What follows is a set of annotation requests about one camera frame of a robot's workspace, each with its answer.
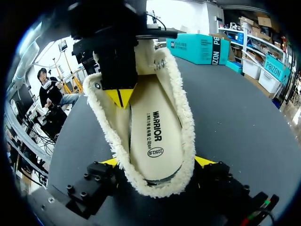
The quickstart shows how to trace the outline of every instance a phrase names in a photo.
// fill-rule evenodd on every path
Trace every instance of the white wall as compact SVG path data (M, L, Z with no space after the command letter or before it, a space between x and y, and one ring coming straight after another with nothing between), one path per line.
M71 54L73 51L73 44L75 43L75 41L71 37L67 37L62 40L66 40L68 48L66 49L65 53L68 58L68 62L69 62L69 65L70 65L72 71L75 71L79 67L76 57L72 56L72 54ZM67 65L67 61L66 61L64 53L60 53L58 43L60 43L60 40L55 42L55 44L41 58L41 60L38 62L38 64L44 66L48 71L49 66L52 66L54 64L53 58L55 58L55 61L56 62L58 61L57 65L60 65L61 68L64 70L63 77L65 77L70 74L70 70ZM40 87L41 87L41 83L37 78L38 71L41 68L42 68L41 66L34 65L30 68L30 71L27 75L28 81L32 87L31 92L36 97L39 95L39 91L40 91ZM57 69L55 67L51 68L51 76L57 77L59 79L59 75L58 75Z
M189 29L190 33L208 35L216 32L214 16L224 20L223 10L209 3L195 3L177 0L148 0L146 10L151 13L155 11L156 16L168 28L181 30L181 26Z

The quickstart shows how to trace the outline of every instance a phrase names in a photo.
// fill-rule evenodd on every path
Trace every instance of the white plastic bin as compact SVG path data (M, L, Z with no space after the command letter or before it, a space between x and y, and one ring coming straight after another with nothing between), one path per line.
M261 68L252 60L244 59L243 73L246 73L253 79L259 79Z
M278 79L265 70L261 70L258 81L269 93L276 93L280 84Z

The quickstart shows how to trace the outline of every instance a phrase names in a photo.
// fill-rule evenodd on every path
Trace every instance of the box label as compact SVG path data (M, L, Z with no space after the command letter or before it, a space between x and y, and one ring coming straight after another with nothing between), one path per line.
M186 50L187 44L185 42L180 41L172 41L170 43L171 48L179 48L181 50Z
M213 38L213 46L212 46L212 65L218 65L221 58L221 39L217 37Z

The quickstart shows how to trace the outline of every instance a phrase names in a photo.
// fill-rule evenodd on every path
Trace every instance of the teal cardboard box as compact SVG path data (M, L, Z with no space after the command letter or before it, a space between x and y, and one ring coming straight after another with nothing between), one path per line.
M242 72L243 72L243 66L240 63L227 61L226 66L231 68L232 70L236 71L237 73L242 74Z
M226 65L229 42L202 34L178 34L177 39L166 39L172 55L196 65Z
M283 63L281 63L271 55L267 54L264 63L264 68L268 72L270 72L276 79L278 79L281 83L286 85L291 71L288 67L285 67Z

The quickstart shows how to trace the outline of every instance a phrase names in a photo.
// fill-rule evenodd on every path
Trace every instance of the desk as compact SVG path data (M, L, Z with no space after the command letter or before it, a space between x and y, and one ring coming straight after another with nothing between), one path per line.
M197 156L229 165L233 176L250 186L251 196L260 191L277 194L280 201L273 213L280 217L301 182L301 151L281 112L253 84L226 66L176 60L195 120ZM81 96L58 137L48 187L54 185L66 194L66 185L82 178L87 165L109 158L102 129L86 97ZM223 219L211 206L200 203L193 210L193 196L186 192L152 199L139 195L125 182L123 190L108 197L91 220L103 226L195 221L222 225ZM261 225L270 225L270 219Z

